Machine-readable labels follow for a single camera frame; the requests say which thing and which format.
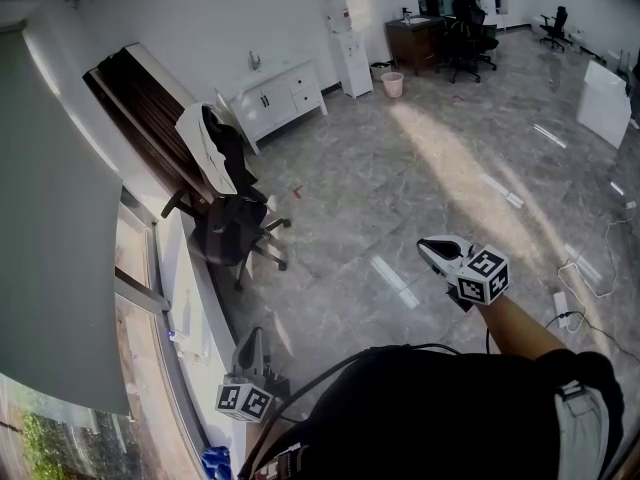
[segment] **gray marble floor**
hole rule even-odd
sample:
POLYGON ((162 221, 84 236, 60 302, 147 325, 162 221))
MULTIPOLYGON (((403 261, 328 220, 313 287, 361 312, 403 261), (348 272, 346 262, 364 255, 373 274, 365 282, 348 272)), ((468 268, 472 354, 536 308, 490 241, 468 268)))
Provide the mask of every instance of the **gray marble floor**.
MULTIPOLYGON (((481 84, 407 73, 400 99, 387 98, 379 84, 357 100, 334 92, 328 116, 314 113, 261 141, 263 154, 251 163, 271 208, 293 221, 276 235, 289 270, 252 258, 252 279, 230 316, 240 334, 251 325, 267 329, 276 366, 294 387, 370 346, 438 341, 484 351, 477 311, 465 315, 453 305, 443 279, 418 256, 424 236, 459 234, 507 253, 508 294, 543 324, 555 315, 552 294, 562 287, 557 269, 565 261, 581 254, 594 288, 610 289, 603 236, 608 222, 625 217, 626 199, 640 202, 640 134, 630 128, 618 152, 576 122, 588 57, 551 53, 529 30, 499 39, 499 69, 482 68, 481 84), (507 202, 487 176, 524 206, 507 202)), ((564 277, 590 322, 640 355, 637 228, 634 220, 609 233, 618 273, 611 296, 593 297, 573 269, 564 277)), ((567 298, 570 309, 582 309, 567 298)), ((574 334, 552 328, 573 350, 611 358, 627 438, 635 433, 640 364, 587 325, 574 334)), ((297 411, 308 412, 320 392, 297 411)))

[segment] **white cable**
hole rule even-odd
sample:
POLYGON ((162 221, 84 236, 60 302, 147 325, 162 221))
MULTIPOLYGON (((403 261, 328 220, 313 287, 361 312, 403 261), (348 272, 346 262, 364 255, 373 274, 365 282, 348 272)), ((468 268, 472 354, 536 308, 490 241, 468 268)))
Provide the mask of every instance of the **white cable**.
MULTIPOLYGON (((607 245, 607 252, 609 253, 609 258, 611 259, 611 267, 613 269, 613 280, 611 281, 611 290, 609 290, 607 293, 601 293, 601 294, 596 293, 596 291, 591 287, 591 285, 586 280, 586 278, 582 275, 582 272, 580 272, 580 267, 578 266, 578 264, 576 262, 568 263, 568 264, 566 264, 566 265, 564 265, 564 266, 562 266, 562 267, 560 267, 558 269, 558 279, 560 279, 560 281, 565 286, 565 288, 567 288, 567 290, 569 290, 573 294, 573 296, 576 298, 576 300, 584 308, 584 312, 582 313, 582 318, 580 319, 580 323, 578 324, 578 326, 573 330, 571 330, 571 329, 569 329, 567 327, 567 332, 569 334, 575 334, 576 332, 578 332, 578 330, 582 326, 582 322, 584 322, 584 320, 585 320, 585 314, 587 312, 587 306, 585 305, 584 302, 582 302, 580 300, 580 297, 578 297, 578 294, 575 291, 573 291, 573 289, 571 289, 569 287, 569 285, 565 282, 564 279, 562 279, 562 276, 560 275, 560 272, 562 272, 563 270, 565 270, 565 269, 567 269, 569 267, 575 267, 576 272, 580 276, 580 279, 582 279, 584 284, 587 285, 587 288, 589 288, 589 290, 591 291, 591 293, 593 294, 593 296, 596 299, 602 299, 603 297, 608 297, 609 295, 611 295, 615 291, 615 288, 616 288, 616 280, 618 279, 618 270, 616 269, 616 262, 613 259, 613 252, 611 251, 611 245, 609 244, 609 231, 611 230, 611 228, 613 226, 616 226, 617 224, 625 224, 627 222, 631 222, 635 216, 636 216, 636 207, 634 206, 633 213, 631 214, 631 217, 629 217, 628 219, 617 220, 615 222, 610 222, 609 224, 607 224, 607 230, 604 233, 604 241, 605 241, 605 244, 607 245)), ((587 241, 587 243, 585 244, 583 250, 586 249, 586 247, 587 247, 587 245, 589 245, 590 241, 591 241, 591 239, 589 239, 587 241)), ((578 256, 578 258, 576 258, 576 261, 578 261, 581 257, 582 257, 582 253, 580 253, 580 256, 578 256)))

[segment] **black chair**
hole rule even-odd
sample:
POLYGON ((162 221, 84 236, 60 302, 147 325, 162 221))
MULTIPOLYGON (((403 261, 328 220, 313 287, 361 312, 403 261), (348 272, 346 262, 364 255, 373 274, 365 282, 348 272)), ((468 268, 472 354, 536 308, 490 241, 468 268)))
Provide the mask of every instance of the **black chair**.
POLYGON ((458 74, 464 71, 480 83, 478 60, 491 65, 495 71, 498 66, 491 62, 485 53, 495 49, 499 41, 487 35, 484 27, 486 13, 478 7, 476 0, 453 0, 455 21, 448 22, 448 28, 442 37, 440 53, 446 60, 436 67, 436 73, 443 67, 455 69, 451 83, 456 83, 458 74))
POLYGON ((564 46, 561 45, 557 40, 560 39, 562 41, 566 41, 564 38, 564 25, 567 22, 567 18, 569 15, 567 14, 567 9, 565 7, 558 7, 558 13, 556 17, 549 18, 544 14, 541 14, 544 18, 544 25, 541 25, 542 29, 547 33, 547 37, 543 37, 540 39, 540 42, 548 42, 551 45, 551 48, 559 47, 562 48, 564 52, 564 46), (549 20, 554 20, 553 26, 549 25, 549 20))
POLYGON ((257 180, 245 167, 242 137, 232 126, 218 123, 208 107, 203 106, 202 111, 211 140, 226 157, 224 166, 237 194, 219 195, 211 204, 199 204, 198 196, 188 189, 181 189, 171 197, 161 215, 167 218, 177 208, 193 217, 196 227, 188 240, 189 251, 209 263, 228 267, 240 265, 235 289, 241 291, 242 276, 251 252, 273 261, 279 270, 287 270, 285 261, 258 243, 263 239, 270 240, 271 231, 278 226, 290 227, 291 221, 281 218, 262 226, 267 215, 267 198, 252 186, 257 180))

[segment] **black shirt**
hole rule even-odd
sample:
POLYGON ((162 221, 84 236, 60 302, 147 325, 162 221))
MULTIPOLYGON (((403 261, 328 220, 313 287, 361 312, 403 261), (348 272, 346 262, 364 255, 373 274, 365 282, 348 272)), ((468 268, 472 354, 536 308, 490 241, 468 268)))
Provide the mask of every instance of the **black shirt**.
POLYGON ((299 443, 296 479, 557 478, 554 395, 573 380, 609 410, 604 470, 622 438, 622 392, 607 358, 568 350, 535 361, 410 350, 361 359, 260 467, 299 443))

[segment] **person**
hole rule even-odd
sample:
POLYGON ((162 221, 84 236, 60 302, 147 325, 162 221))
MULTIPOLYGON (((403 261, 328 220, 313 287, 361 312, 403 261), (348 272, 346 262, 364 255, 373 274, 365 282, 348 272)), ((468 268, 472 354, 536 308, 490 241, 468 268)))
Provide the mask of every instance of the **person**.
POLYGON ((598 478, 622 438, 609 360, 567 350, 504 295, 478 309, 501 354, 360 359, 271 436, 252 478, 598 478))

